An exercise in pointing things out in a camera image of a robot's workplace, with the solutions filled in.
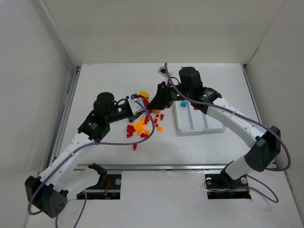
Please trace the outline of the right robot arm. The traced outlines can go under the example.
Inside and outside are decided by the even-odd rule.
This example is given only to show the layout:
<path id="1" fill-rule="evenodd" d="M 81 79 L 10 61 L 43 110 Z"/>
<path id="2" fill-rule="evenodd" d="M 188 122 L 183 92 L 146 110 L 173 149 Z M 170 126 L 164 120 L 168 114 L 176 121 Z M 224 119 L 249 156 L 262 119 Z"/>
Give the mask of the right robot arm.
<path id="1" fill-rule="evenodd" d="M 252 172 L 263 172 L 281 151 L 280 130 L 272 126 L 267 131 L 257 123 L 242 118 L 216 90 L 203 86 L 200 73 L 194 67 L 182 67 L 180 83 L 158 84 L 155 97 L 148 109 L 164 110 L 173 102 L 188 100 L 205 115 L 216 119 L 238 135 L 250 148 L 249 152 L 229 163 L 222 171 L 223 181 L 234 181 Z"/>

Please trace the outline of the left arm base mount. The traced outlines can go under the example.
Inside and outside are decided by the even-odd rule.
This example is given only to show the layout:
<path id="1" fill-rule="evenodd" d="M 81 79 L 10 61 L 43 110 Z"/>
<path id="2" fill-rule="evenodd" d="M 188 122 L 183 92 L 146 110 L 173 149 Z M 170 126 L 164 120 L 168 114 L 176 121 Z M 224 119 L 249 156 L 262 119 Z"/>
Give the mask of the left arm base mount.
<path id="1" fill-rule="evenodd" d="M 119 200 L 121 193 L 122 174 L 108 171 L 98 164 L 91 164 L 90 169 L 99 175 L 97 184 L 87 188 L 89 200 Z"/>

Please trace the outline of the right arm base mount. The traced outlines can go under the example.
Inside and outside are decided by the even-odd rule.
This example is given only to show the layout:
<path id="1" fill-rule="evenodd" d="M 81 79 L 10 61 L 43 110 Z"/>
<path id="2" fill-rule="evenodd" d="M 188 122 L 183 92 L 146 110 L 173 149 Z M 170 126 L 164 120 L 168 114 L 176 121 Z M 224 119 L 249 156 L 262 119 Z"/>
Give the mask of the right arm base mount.
<path id="1" fill-rule="evenodd" d="M 246 175 L 233 180 L 220 173 L 205 173 L 204 187 L 209 200 L 251 199 Z"/>

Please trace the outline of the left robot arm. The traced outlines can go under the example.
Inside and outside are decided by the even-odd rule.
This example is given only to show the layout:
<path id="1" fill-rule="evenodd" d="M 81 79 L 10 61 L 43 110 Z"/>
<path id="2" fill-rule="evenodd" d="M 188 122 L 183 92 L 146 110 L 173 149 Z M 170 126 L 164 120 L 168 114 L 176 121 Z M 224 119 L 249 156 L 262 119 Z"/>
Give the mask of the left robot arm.
<path id="1" fill-rule="evenodd" d="M 110 132 L 111 123 L 136 116 L 143 106 L 142 100 L 134 96 L 128 96 L 123 104 L 118 104 L 112 93 L 100 93 L 93 110 L 66 149 L 37 177 L 26 179 L 28 213 L 34 215 L 31 207 L 35 206 L 39 213 L 50 218 L 58 216 L 72 194 L 65 184 L 74 168 L 91 151 L 91 146 L 96 146 Z"/>

